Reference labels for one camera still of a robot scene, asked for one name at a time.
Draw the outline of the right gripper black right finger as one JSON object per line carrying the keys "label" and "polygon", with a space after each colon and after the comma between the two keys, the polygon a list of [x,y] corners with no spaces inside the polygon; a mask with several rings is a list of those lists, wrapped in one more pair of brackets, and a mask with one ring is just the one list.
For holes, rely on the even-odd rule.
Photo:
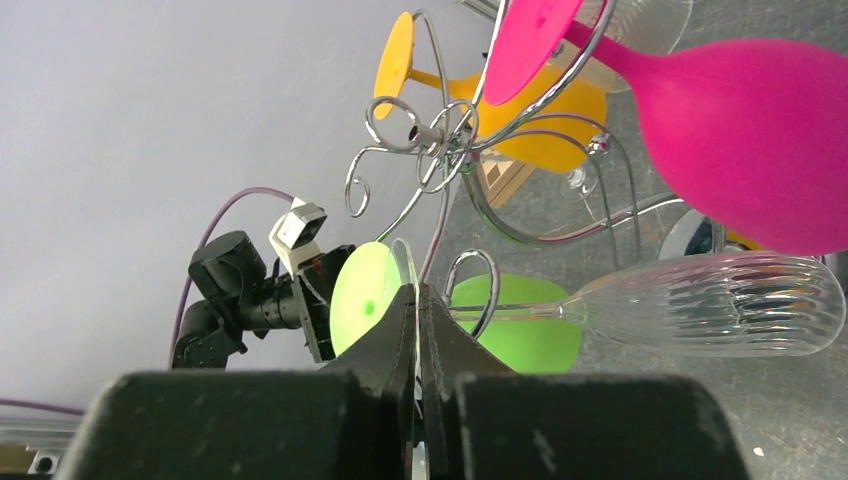
{"label": "right gripper black right finger", "polygon": [[431,479],[506,479],[497,425],[517,376],[454,320],[432,286],[419,294],[423,440]]}

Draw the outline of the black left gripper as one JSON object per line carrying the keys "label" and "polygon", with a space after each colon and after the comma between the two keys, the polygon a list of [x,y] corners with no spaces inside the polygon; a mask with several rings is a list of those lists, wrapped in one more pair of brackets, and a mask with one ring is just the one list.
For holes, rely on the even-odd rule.
{"label": "black left gripper", "polygon": [[341,269],[355,249],[355,245],[346,244],[321,253],[304,262],[295,274],[301,300],[301,329],[316,363],[336,357],[330,339],[330,304]]}

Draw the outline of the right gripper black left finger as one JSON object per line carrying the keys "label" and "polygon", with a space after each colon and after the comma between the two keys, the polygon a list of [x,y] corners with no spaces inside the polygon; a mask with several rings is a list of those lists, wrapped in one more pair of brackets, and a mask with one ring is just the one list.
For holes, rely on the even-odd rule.
{"label": "right gripper black left finger", "polygon": [[418,294],[397,290],[383,317],[323,370],[345,381],[337,479],[409,479],[414,448]]}

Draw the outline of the green plastic wine glass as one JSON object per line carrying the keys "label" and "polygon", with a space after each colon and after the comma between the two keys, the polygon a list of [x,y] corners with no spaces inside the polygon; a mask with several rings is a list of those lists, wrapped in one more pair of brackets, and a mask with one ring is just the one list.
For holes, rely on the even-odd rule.
{"label": "green plastic wine glass", "polygon": [[[354,250],[340,270],[330,301],[330,341],[337,356],[376,325],[400,286],[401,273],[387,245],[368,242]],[[565,290],[545,279],[500,275],[499,307],[567,297]],[[494,318],[479,343],[518,373],[560,374],[576,362],[582,332],[565,322]]]}

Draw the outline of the chrome wire wine glass rack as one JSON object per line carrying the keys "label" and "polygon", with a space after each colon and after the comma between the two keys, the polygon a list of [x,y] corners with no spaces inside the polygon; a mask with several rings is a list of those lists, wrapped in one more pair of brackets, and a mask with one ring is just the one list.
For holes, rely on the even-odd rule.
{"label": "chrome wire wine glass rack", "polygon": [[[443,108],[430,125],[423,124],[417,113],[401,101],[401,93],[397,96],[374,95],[366,108],[365,126],[374,141],[368,148],[370,151],[412,155],[417,160],[429,158],[431,161],[409,203],[378,235],[379,240],[384,240],[408,217],[423,195],[446,191],[456,176],[462,177],[476,211],[492,229],[513,242],[533,247],[565,245],[597,232],[611,231],[627,221],[637,222],[643,213],[679,202],[679,197],[671,192],[643,200],[632,198],[624,210],[607,212],[594,223],[561,235],[535,235],[508,225],[485,199],[481,182],[475,174],[479,155],[483,150],[494,149],[496,144],[517,136],[519,127],[532,120],[571,82],[582,79],[578,74],[589,60],[589,50],[586,47],[572,48],[570,63],[562,67],[559,79],[545,93],[499,131],[481,138],[478,136],[480,118],[477,106],[482,100],[482,86],[487,74],[481,72],[476,77],[460,81],[461,87],[470,90],[468,93],[450,90],[440,45],[427,12],[416,10],[409,13],[413,15],[415,26],[412,68],[439,77],[441,87],[437,90],[441,93]],[[581,152],[588,144],[583,145],[564,134],[557,133],[555,136],[575,145]]]}

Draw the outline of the clear ribbed flute glass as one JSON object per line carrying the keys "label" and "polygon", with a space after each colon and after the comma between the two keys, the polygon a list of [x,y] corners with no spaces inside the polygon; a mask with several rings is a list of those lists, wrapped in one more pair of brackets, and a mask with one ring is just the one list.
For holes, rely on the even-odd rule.
{"label": "clear ribbed flute glass", "polygon": [[602,276],[560,301],[494,311],[480,341],[494,353],[574,353],[581,336],[706,357],[805,356],[842,331],[847,300],[810,257],[772,251],[656,261]]}

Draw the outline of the clear round wine glass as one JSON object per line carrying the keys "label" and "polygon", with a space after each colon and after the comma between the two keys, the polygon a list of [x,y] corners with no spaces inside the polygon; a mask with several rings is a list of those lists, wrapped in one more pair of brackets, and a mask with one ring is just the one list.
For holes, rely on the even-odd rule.
{"label": "clear round wine glass", "polygon": [[594,135],[582,148],[580,163],[569,171],[561,183],[561,194],[567,204],[577,204],[603,200],[606,196],[605,182],[602,176],[601,162],[607,156],[611,146],[611,135]]}

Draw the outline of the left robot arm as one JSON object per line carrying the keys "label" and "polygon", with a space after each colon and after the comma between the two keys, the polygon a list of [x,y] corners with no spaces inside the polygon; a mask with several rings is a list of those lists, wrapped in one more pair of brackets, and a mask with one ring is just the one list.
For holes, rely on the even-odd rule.
{"label": "left robot arm", "polygon": [[330,300],[344,262],[342,245],[296,268],[271,273],[243,231],[228,232],[197,249],[190,281],[202,295],[188,307],[172,353],[173,368],[223,369],[230,356],[248,351],[243,334],[263,339],[272,330],[298,330],[317,363],[336,357],[330,339]]}

